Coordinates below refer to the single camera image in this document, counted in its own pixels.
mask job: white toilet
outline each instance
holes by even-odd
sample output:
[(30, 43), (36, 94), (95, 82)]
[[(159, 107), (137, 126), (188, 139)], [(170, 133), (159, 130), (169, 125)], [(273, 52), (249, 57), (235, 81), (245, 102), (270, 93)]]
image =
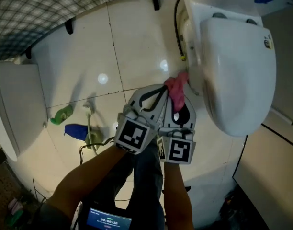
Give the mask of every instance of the white toilet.
[[(181, 28), (189, 83), (203, 95), (209, 116), (226, 134), (253, 133), (274, 96), (276, 59), (271, 33), (248, 16), (201, 5)], [(213, 18), (216, 12), (227, 18)]]

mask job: screen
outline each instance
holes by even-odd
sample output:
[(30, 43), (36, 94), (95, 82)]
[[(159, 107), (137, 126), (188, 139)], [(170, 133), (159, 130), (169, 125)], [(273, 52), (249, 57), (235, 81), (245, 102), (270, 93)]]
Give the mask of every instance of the screen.
[(131, 222), (131, 218), (108, 214), (93, 208), (90, 208), (87, 218), (88, 226), (101, 230), (128, 230), (129, 226), (131, 225)]

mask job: plaid curtain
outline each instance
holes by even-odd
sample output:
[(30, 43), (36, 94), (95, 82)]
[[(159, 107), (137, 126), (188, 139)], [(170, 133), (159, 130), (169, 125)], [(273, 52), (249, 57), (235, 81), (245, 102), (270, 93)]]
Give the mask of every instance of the plaid curtain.
[(51, 29), (113, 0), (0, 0), (0, 60), (24, 52)]

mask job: leg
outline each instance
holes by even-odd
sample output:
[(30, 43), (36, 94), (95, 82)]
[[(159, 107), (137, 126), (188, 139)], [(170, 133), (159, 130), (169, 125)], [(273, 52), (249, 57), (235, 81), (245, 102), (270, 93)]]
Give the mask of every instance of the leg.
[(164, 212), (159, 202), (162, 183), (157, 145), (151, 142), (135, 157), (134, 189), (126, 209), (133, 217), (131, 229), (164, 229)]
[(114, 199), (132, 173), (134, 155), (127, 153), (105, 176), (101, 183), (87, 196), (86, 201), (115, 207)]

